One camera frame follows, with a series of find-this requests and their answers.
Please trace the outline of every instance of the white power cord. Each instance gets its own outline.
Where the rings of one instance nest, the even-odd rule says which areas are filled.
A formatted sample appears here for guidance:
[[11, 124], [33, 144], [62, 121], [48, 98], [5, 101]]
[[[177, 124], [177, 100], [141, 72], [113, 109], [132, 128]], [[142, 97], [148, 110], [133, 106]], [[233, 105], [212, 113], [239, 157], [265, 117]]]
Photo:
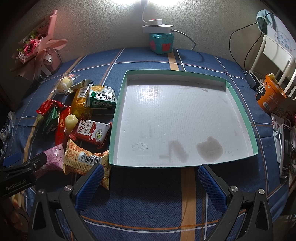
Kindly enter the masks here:
[[192, 38], [190, 38], [187, 34], [182, 33], [182, 32], [180, 32], [180, 31], [178, 31], [178, 30], [173, 29], [173, 28], [171, 29], [171, 31], [172, 31], [172, 32], [177, 32], [177, 33], [182, 34], [182, 35], [184, 35], [185, 37], [189, 38], [189, 39], [194, 43], [194, 46], [193, 46], [193, 48], [192, 48], [191, 50], [194, 50], [194, 48], [195, 48], [195, 46], [196, 46], [196, 43], [195, 43], [195, 41], [194, 41]]
[[143, 19], [144, 11], [145, 11], [145, 8], [143, 7], [143, 11], [142, 11], [142, 21], [143, 21], [143, 23], [147, 23], [147, 22], [144, 21], [144, 19]]
[[144, 15], [145, 8], [148, 6], [148, 0], [141, 0], [141, 6], [143, 7], [142, 21], [143, 21], [143, 23], [147, 23], [146, 21], [144, 21], [143, 15]]

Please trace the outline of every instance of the green snack package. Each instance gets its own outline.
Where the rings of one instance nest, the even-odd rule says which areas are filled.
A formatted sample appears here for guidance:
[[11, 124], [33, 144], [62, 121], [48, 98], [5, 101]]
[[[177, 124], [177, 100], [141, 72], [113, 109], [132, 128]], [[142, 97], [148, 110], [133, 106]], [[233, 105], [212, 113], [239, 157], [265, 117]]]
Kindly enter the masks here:
[[90, 85], [87, 106], [92, 109], [114, 109], [116, 103], [117, 98], [111, 87]]
[[46, 121], [43, 125], [42, 135], [46, 139], [58, 126], [59, 124], [59, 112], [58, 109], [54, 107], [49, 115], [47, 116]]

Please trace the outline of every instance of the flower bouquet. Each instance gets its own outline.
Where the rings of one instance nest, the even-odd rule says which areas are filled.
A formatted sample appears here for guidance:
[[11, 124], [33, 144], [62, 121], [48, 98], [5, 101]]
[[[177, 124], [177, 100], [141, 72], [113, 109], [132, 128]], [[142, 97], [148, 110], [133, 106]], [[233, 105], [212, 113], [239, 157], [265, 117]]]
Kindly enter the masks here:
[[49, 77], [61, 65], [57, 50], [67, 44], [66, 39], [53, 40], [57, 10], [45, 17], [24, 39], [13, 54], [15, 66], [10, 71], [33, 81], [40, 76]]

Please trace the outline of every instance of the white cardboard tray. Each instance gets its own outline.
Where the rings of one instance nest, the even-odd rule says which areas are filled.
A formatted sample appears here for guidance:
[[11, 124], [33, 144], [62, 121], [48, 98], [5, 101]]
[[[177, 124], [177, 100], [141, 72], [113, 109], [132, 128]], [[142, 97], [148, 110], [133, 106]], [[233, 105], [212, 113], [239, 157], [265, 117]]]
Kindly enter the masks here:
[[126, 72], [111, 131], [111, 164], [188, 167], [256, 154], [250, 121], [226, 79], [172, 70]]

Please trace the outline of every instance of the teal box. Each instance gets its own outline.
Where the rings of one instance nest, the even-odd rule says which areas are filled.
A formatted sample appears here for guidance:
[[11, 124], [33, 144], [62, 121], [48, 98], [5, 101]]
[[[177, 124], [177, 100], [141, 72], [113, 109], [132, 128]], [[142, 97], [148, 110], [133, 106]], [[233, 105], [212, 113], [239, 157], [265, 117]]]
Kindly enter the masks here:
[[149, 34], [150, 49], [157, 54], [173, 51], [173, 34]]

